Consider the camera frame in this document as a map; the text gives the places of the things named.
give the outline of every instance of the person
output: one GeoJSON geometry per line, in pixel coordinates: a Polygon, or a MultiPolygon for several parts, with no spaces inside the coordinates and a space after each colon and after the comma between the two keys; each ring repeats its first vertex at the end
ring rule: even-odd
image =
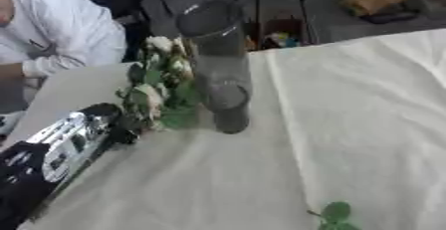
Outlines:
{"type": "Polygon", "coordinates": [[[125,47],[123,27],[90,0],[0,0],[0,114],[52,75],[119,63],[125,47]]]}

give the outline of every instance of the floor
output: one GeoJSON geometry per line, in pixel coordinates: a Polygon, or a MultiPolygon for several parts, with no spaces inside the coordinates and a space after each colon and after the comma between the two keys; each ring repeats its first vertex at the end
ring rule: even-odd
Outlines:
{"type": "MultiPolygon", "coordinates": [[[[175,13],[203,0],[166,0],[175,13]]],[[[240,0],[248,17],[254,17],[254,0],[240,0]]],[[[261,0],[262,21],[275,17],[301,16],[299,0],[261,0]]],[[[175,37],[174,19],[169,17],[159,0],[145,0],[144,7],[153,19],[156,35],[175,37]]],[[[422,15],[417,19],[385,25],[373,25],[347,15],[336,0],[306,0],[311,32],[316,44],[331,43],[365,36],[402,33],[446,27],[446,14],[435,18],[422,15]]]]}

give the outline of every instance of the hand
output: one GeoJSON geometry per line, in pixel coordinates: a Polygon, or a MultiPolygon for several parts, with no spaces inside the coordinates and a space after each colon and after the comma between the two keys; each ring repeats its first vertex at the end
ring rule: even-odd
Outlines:
{"type": "Polygon", "coordinates": [[[23,78],[22,63],[0,65],[0,81],[23,78]]]}

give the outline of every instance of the sleeve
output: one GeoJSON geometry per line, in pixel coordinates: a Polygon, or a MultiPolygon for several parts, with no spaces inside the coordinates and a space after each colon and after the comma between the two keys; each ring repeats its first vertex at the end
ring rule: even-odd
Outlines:
{"type": "Polygon", "coordinates": [[[55,44],[56,54],[23,62],[27,78],[41,78],[89,64],[89,37],[106,9],[90,0],[28,0],[38,26],[55,44]]]}

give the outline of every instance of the flower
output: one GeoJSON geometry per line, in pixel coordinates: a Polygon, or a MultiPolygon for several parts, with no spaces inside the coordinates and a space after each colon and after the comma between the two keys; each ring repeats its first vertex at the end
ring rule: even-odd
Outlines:
{"type": "Polygon", "coordinates": [[[161,117],[161,107],[164,104],[164,100],[159,92],[148,84],[139,85],[136,89],[147,95],[150,118],[154,119],[161,117]]]}
{"type": "Polygon", "coordinates": [[[183,45],[183,41],[181,40],[180,37],[177,37],[173,40],[173,44],[177,45],[179,47],[179,49],[181,50],[181,53],[183,55],[186,55],[186,50],[184,49],[184,45],[183,45]]]}
{"type": "Polygon", "coordinates": [[[183,62],[183,74],[188,80],[193,79],[192,68],[190,67],[189,61],[183,62]]]}
{"type": "Polygon", "coordinates": [[[170,92],[169,90],[165,87],[164,83],[158,83],[156,85],[156,87],[158,88],[158,90],[161,92],[161,96],[166,100],[170,97],[170,92]]]}
{"type": "Polygon", "coordinates": [[[150,48],[155,47],[165,53],[169,53],[172,50],[173,43],[167,37],[157,36],[149,37],[145,40],[145,43],[150,48]]]}

